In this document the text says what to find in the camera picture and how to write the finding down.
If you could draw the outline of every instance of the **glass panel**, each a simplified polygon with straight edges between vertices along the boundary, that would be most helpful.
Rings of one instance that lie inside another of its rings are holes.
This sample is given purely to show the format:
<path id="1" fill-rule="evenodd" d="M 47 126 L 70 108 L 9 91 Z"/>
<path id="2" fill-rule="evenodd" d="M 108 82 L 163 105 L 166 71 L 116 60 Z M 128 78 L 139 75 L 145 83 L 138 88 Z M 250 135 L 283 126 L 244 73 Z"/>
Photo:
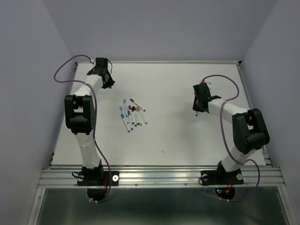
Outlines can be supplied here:
<path id="1" fill-rule="evenodd" d="M 236 197 L 253 188 L 236 188 Z M 284 225 L 288 224 L 276 187 L 260 187 L 242 202 L 223 202 L 213 188 L 114 189 L 103 204 L 88 201 L 86 189 L 48 189 L 39 225 Z"/>

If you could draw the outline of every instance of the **screw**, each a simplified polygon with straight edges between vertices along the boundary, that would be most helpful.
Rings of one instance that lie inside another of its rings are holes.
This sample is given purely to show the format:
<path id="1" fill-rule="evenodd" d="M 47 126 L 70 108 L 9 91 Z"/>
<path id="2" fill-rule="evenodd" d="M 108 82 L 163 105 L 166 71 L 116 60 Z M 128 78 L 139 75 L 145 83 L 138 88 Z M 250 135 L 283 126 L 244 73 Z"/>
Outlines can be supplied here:
<path id="1" fill-rule="evenodd" d="M 240 173 L 238 173 L 238 174 L 236 175 L 236 178 L 237 178 L 238 180 L 242 180 L 242 179 L 243 179 L 243 175 L 240 174 Z"/>
<path id="2" fill-rule="evenodd" d="M 117 182 L 119 180 L 118 175 L 113 175 L 112 180 L 115 181 L 115 182 Z"/>

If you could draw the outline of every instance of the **pink marker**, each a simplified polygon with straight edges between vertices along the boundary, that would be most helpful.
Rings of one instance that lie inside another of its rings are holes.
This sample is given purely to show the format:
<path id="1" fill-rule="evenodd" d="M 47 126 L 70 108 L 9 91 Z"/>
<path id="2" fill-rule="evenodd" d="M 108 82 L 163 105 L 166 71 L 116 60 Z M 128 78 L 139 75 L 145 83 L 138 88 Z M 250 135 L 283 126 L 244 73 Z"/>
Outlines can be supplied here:
<path id="1" fill-rule="evenodd" d="M 148 124 L 148 122 L 146 121 L 146 118 L 144 117 L 143 113 L 142 113 L 142 109 L 138 106 L 137 110 L 142 118 L 142 120 L 144 121 L 145 124 Z"/>
<path id="2" fill-rule="evenodd" d="M 140 107 L 140 106 L 139 106 L 132 98 L 130 99 L 130 101 L 132 101 L 132 103 L 135 104 L 136 106 Z"/>

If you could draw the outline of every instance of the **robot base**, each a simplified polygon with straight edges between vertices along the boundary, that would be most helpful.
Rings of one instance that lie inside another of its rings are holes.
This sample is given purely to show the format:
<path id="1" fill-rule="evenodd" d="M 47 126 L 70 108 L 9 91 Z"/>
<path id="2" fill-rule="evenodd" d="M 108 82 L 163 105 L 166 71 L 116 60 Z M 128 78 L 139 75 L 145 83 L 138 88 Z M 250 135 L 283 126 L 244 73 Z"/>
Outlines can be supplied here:
<path id="1" fill-rule="evenodd" d="M 111 186 L 119 185 L 119 171 L 112 171 Z M 109 186 L 109 172 L 103 171 L 102 179 L 85 179 L 82 181 L 77 180 L 78 186 Z"/>
<path id="2" fill-rule="evenodd" d="M 203 186 L 228 185 L 232 181 L 234 185 L 244 184 L 241 170 L 226 172 L 221 161 L 217 165 L 217 170 L 201 171 L 201 178 L 199 179 L 199 183 Z"/>

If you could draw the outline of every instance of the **metal frame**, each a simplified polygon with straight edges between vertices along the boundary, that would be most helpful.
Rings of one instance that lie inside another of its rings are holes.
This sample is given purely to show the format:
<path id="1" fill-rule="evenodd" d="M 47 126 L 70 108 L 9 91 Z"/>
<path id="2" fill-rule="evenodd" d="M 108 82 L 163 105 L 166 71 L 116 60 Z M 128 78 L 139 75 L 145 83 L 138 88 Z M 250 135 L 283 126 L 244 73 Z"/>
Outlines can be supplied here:
<path id="1" fill-rule="evenodd" d="M 120 172 L 119 186 L 113 188 L 207 188 L 199 184 L 202 170 L 216 170 L 215 166 L 112 166 L 112 170 Z M 239 187 L 254 187 L 257 183 L 257 168 L 245 166 L 242 169 L 244 185 Z M 71 175 L 79 169 L 43 170 L 39 188 L 87 188 L 78 187 L 77 179 Z M 280 187 L 285 182 L 280 168 L 260 167 L 261 187 Z"/>
<path id="2" fill-rule="evenodd" d="M 43 198 L 45 195 L 45 188 L 38 188 L 34 202 L 32 205 L 31 213 L 28 220 L 28 225 L 35 225 L 38 222 L 39 212 L 42 207 Z"/>
<path id="3" fill-rule="evenodd" d="M 291 199 L 287 193 L 286 187 L 278 187 L 279 195 L 285 210 L 286 217 L 290 225 L 297 225 L 298 220 L 291 202 Z"/>
<path id="4" fill-rule="evenodd" d="M 240 64 L 237 61 L 115 61 L 113 63 L 187 63 L 187 64 L 235 64 L 245 90 L 249 107 L 253 108 L 248 90 L 242 75 Z M 280 168 L 273 168 L 270 157 L 265 148 L 263 155 L 266 166 L 260 166 L 260 187 L 278 187 L 280 199 L 283 203 L 289 224 L 297 224 L 292 203 L 288 197 L 285 181 Z M 111 166 L 112 170 L 120 172 L 119 186 L 112 188 L 214 188 L 216 186 L 202 186 L 199 177 L 202 170 L 215 170 L 215 166 Z M 77 180 L 71 175 L 79 171 L 81 165 L 50 165 L 43 170 L 38 184 L 37 194 L 30 214 L 29 225 L 38 221 L 39 212 L 46 188 L 87 188 L 76 185 Z M 244 185 L 239 187 L 254 187 L 257 183 L 257 168 L 254 166 L 242 167 Z"/>

